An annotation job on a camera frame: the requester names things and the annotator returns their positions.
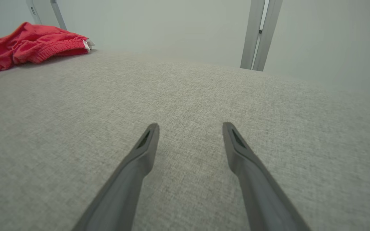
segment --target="red cloth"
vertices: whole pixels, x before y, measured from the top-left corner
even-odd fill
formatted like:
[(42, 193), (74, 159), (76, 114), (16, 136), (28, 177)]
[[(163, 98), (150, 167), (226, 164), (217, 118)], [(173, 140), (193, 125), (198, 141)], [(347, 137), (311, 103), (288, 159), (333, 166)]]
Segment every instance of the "red cloth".
[(0, 38), (0, 71), (28, 61), (42, 63), (52, 56), (86, 54), (86, 40), (54, 26), (24, 22), (12, 34)]

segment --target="white wall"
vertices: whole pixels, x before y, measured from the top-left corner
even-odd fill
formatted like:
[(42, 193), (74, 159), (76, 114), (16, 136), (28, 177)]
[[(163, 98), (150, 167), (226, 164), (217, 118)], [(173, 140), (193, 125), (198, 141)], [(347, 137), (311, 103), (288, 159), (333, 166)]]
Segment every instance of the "white wall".
[(370, 92), (370, 0), (284, 0), (264, 71)]
[(97, 49), (240, 67), (251, 0), (58, 0)]
[(25, 0), (0, 0), (0, 38), (12, 33), (23, 22), (34, 23)]

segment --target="red garment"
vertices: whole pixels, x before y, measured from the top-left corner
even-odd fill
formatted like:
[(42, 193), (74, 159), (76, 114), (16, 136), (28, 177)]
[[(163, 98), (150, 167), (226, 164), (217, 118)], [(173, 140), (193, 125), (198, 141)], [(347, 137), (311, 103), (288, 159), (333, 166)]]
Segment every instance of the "red garment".
[(24, 22), (12, 34), (0, 38), (0, 71), (28, 61), (42, 63), (51, 56), (86, 54), (86, 40), (54, 26)]

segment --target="gray fabric surface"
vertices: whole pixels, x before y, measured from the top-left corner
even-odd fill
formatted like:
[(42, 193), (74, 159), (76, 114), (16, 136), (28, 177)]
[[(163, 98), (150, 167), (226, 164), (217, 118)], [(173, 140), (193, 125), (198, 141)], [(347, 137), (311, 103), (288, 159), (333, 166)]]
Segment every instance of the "gray fabric surface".
[(312, 229), (370, 230), (370, 95), (93, 51), (0, 72), (0, 231), (70, 230), (150, 123), (133, 229), (246, 230), (225, 121)]

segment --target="dark gray object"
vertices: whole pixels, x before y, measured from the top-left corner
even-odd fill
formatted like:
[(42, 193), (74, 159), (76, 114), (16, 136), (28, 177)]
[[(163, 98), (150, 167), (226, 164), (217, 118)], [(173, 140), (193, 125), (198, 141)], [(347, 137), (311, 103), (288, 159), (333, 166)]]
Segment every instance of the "dark gray object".
[(122, 160), (73, 231), (131, 230), (142, 180), (152, 170), (159, 140), (151, 124)]
[(309, 230), (232, 123), (222, 127), (229, 168), (239, 178), (251, 230)]

